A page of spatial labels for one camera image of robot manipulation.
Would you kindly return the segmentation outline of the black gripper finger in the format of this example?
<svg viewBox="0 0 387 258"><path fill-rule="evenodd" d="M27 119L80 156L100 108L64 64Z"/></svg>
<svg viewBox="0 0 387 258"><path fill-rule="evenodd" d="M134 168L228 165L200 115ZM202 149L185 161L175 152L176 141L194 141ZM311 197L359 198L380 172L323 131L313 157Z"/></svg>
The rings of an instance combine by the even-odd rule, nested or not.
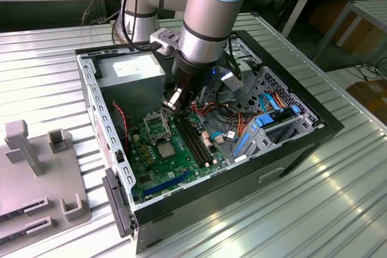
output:
<svg viewBox="0 0 387 258"><path fill-rule="evenodd" d="M172 97L163 102L163 106L175 116L181 116L186 107L186 90L176 88Z"/></svg>
<svg viewBox="0 0 387 258"><path fill-rule="evenodd" d="M187 106L186 106L186 112L193 111L195 109L195 106L197 104L197 98L199 96L199 91L189 91L187 93Z"/></svg>

